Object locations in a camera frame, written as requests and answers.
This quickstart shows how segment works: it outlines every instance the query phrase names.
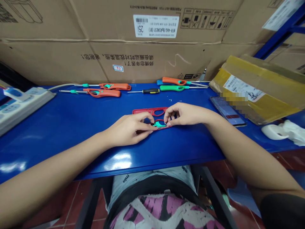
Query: hand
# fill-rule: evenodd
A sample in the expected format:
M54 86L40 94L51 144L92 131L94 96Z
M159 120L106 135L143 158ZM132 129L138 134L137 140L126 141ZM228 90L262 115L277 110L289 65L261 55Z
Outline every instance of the hand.
M103 131L104 136L106 136L111 147L137 144L158 129L144 123L145 118L155 123L153 116L148 112L124 115L111 127ZM138 130L144 130L144 132L137 134L136 131Z
M217 113L209 109L178 102L165 111L164 123L167 126L207 123L215 115Z

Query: pants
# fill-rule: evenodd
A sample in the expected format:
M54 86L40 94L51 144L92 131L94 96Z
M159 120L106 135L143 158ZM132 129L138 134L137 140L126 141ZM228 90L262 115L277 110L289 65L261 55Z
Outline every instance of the pants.
M126 188L154 175L165 175L179 179L191 187L191 189L193 189L193 191L196 193L194 179L191 172L191 167L189 165L117 175L113 178L112 194L107 209L108 212L110 212L113 203Z

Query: patterned shirt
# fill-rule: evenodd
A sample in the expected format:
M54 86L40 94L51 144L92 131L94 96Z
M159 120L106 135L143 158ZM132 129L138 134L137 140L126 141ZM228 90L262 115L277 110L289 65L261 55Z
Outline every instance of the patterned shirt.
M110 229L224 229L206 210L174 194L139 196L112 221Z

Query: blue workbench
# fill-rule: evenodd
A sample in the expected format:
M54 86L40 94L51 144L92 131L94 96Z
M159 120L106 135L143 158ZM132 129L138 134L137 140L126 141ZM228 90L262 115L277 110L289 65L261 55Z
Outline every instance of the blue workbench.
M133 91L156 84L132 84ZM179 101L214 110L209 89L167 91L156 95L127 93L120 98L57 93L56 97L12 130L0 137L0 184L25 169L64 151L111 126L134 109L169 107ZM305 112L292 116L305 127ZM246 121L239 130L267 151L299 149L292 141L268 139L261 127ZM89 179L129 172L181 166L224 159L220 148L204 125L174 126L152 133L137 145L104 152L77 179Z

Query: floor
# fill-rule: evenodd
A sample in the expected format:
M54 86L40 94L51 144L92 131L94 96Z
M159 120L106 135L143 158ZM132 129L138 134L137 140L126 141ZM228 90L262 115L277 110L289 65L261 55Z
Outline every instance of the floor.
M287 169L305 172L305 149L275 153L273 156ZM237 175L227 160L208 162L207 166L215 179L225 188L234 188L237 183ZM60 218L50 228L74 229L84 199L89 191L92 180L72 182L68 187L57 194L50 202L33 218L28 220L23 229ZM240 229L264 229L262 219L250 211L247 207L230 200L230 211ZM107 211L105 199L101 191L93 224L91 229L101 229L104 226Z

